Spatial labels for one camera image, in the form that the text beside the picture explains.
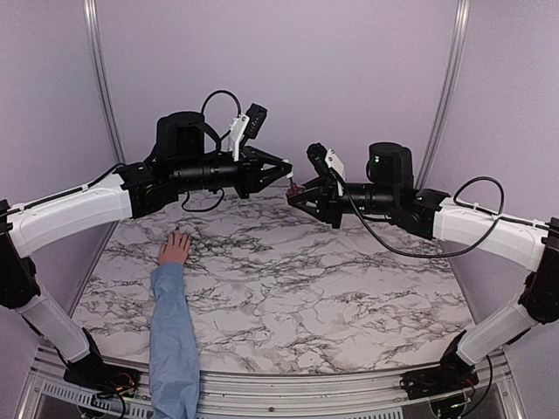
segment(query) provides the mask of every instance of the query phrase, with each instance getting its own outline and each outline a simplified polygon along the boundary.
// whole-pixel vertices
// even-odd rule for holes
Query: white marble surface
[[[74,319],[104,355],[147,363],[150,273],[179,226],[192,235],[184,281],[204,370],[320,374],[414,365],[438,360],[473,323],[445,260],[387,252],[354,216],[332,230],[289,207],[284,193],[229,194],[206,214],[174,204],[121,223]],[[215,198],[197,192],[189,206]],[[388,225],[375,228],[398,248],[438,249]]]

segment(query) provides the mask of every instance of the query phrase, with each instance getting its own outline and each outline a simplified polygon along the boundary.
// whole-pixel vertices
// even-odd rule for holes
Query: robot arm
[[[59,350],[68,362],[68,381],[106,386],[123,372],[133,377],[137,372],[103,362],[89,333],[37,282],[30,256],[94,226],[157,212],[185,191],[233,187],[239,197],[248,198],[282,176],[292,176],[288,161],[245,145],[256,137],[266,110],[252,105],[247,113],[252,118],[240,114],[235,119],[244,119],[243,130],[234,122],[230,151],[221,152],[222,138],[201,113],[173,113],[158,121],[155,148],[146,161],[118,165],[93,182],[33,203],[10,207],[0,202],[0,306],[21,314]],[[215,151],[204,152],[204,134],[216,142]]]
[[[402,379],[411,399],[465,388],[467,381],[477,384],[476,363],[518,340],[538,323],[559,319],[559,220],[544,223],[495,215],[477,204],[459,205],[444,192],[415,190],[409,149],[378,143],[370,146],[369,154],[367,176],[371,183],[345,183],[345,176],[332,171],[335,159],[328,160],[334,152],[321,144],[311,145],[307,155],[319,176],[301,188],[291,187],[288,202],[334,228],[340,228],[344,213],[357,214],[363,223],[363,215],[372,214],[385,218],[368,218],[371,221],[387,221],[419,237],[468,246],[476,244],[499,218],[477,248],[530,271],[520,297],[458,335],[439,367],[410,371]]]

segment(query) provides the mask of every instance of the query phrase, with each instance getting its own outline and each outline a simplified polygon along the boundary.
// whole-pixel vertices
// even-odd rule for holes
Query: blue sleeve
[[[155,310],[149,335],[153,419],[196,419],[200,364],[184,297],[183,266],[164,264],[151,276]]]

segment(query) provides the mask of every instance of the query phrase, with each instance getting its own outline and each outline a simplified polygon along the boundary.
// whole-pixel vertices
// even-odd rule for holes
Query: finger
[[[184,250],[186,251],[186,254],[189,255],[190,254],[190,237],[188,238],[188,240],[186,241],[186,244],[184,245]]]
[[[173,236],[173,245],[178,245],[180,239],[180,233],[178,232],[178,230],[173,231],[171,235]]]
[[[184,245],[186,245],[186,241],[188,240],[188,238],[189,238],[188,233],[184,233],[184,234],[181,236],[181,243],[180,243],[179,245],[180,245],[183,249],[184,249]]]

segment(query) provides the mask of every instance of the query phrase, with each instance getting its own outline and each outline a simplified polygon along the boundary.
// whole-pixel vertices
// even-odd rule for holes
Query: white robot arm segment
[[[433,236],[443,242],[474,244],[494,222],[492,216],[475,209],[460,207],[451,198],[446,198],[440,206],[442,209],[435,213]],[[516,219],[533,224],[545,224],[543,221]],[[542,260],[545,247],[542,240],[547,236],[545,230],[500,220],[495,230],[481,242],[478,249],[512,260],[535,272]]]
[[[130,218],[132,206],[123,183],[120,175],[108,175],[90,189],[8,216],[19,257],[27,258],[41,247],[97,225]]]
[[[518,299],[502,307],[466,332],[458,344],[456,354],[467,365],[473,366],[492,351],[505,346],[538,324]]]
[[[41,284],[38,286],[41,294],[34,296],[25,306],[16,308],[16,312],[39,330],[68,362],[82,360],[90,354],[86,335],[46,288]]]

